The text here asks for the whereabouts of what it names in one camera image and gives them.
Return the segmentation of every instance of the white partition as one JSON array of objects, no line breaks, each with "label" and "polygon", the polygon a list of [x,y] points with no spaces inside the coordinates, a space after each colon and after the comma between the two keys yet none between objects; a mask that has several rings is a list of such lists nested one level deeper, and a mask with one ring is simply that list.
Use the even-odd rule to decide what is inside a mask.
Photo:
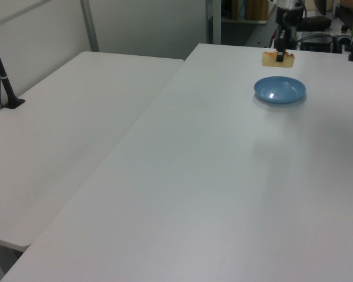
[{"label": "white partition", "polygon": [[90,0],[99,50],[186,59],[207,42],[206,0]]},{"label": "white partition", "polygon": [[[3,8],[6,2],[10,1],[0,0],[2,16],[39,1],[11,0],[28,4],[12,11]],[[0,25],[0,56],[17,96],[89,50],[79,0],[51,0]]]},{"label": "white partition", "polygon": [[48,1],[49,0],[0,0],[0,23]]}]

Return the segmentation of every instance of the white table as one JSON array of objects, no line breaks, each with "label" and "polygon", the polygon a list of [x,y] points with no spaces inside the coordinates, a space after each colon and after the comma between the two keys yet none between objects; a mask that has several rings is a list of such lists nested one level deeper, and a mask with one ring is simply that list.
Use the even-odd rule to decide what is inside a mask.
[{"label": "white table", "polygon": [[24,251],[182,63],[84,52],[0,110],[0,244]]},{"label": "white table", "polygon": [[262,52],[199,45],[3,282],[353,281],[353,63]]}]

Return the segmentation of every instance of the blue plate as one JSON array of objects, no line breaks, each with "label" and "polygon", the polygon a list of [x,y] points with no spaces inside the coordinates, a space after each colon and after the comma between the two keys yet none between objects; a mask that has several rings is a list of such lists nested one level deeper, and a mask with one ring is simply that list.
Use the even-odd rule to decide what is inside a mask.
[{"label": "blue plate", "polygon": [[271,76],[255,83],[255,96],[271,103],[286,104],[305,97],[305,85],[293,78]]}]

